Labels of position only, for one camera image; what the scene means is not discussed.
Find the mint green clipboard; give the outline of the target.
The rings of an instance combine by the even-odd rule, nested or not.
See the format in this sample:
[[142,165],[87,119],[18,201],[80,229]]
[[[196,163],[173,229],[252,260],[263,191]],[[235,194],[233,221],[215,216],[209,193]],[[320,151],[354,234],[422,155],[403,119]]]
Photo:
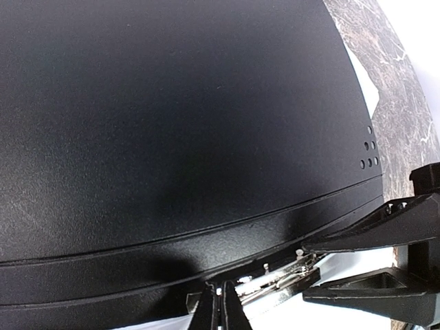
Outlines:
[[361,64],[358,57],[353,53],[350,47],[344,43],[344,47],[349,55],[351,64],[355,70],[358,82],[360,84],[362,94],[364,96],[364,101],[366,103],[366,108],[368,110],[368,114],[370,119],[373,118],[373,114],[377,108],[377,105],[380,101],[380,95],[378,88],[374,85],[371,80],[369,73],[366,68]]

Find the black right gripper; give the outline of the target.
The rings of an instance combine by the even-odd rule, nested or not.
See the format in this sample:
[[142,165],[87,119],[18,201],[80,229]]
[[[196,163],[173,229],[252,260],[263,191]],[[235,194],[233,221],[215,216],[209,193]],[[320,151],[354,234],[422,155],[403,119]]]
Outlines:
[[439,328],[439,164],[413,170],[410,181],[414,197],[390,200],[350,226],[302,244],[313,253],[399,246],[397,267],[310,287],[302,293],[305,302]]

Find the stapled text document stack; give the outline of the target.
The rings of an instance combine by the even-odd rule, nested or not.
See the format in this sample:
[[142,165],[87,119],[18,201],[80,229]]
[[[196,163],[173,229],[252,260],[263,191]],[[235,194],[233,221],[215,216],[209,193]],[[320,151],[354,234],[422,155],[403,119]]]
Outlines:
[[[321,285],[369,271],[390,267],[393,248],[330,254],[321,262]],[[375,314],[305,302],[301,294],[281,301],[272,294],[245,305],[243,310],[253,329],[390,329],[391,319]]]

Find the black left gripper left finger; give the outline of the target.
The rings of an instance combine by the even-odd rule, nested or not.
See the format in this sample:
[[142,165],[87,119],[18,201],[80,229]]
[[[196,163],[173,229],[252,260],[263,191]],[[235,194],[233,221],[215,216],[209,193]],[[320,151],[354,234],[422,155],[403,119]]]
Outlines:
[[217,286],[206,282],[196,311],[190,323],[190,330],[217,329]]

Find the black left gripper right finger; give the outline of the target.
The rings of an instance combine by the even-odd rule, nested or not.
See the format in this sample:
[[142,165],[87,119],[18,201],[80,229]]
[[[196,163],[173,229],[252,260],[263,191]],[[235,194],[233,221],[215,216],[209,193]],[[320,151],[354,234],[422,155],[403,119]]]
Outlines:
[[221,326],[225,330],[252,330],[232,281],[222,285]]

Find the blue file folder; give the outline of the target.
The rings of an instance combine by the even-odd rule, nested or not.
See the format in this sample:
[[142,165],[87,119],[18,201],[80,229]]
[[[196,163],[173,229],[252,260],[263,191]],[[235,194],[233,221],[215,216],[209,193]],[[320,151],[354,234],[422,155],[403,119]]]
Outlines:
[[378,207],[322,1],[1,2],[1,328],[186,313]]

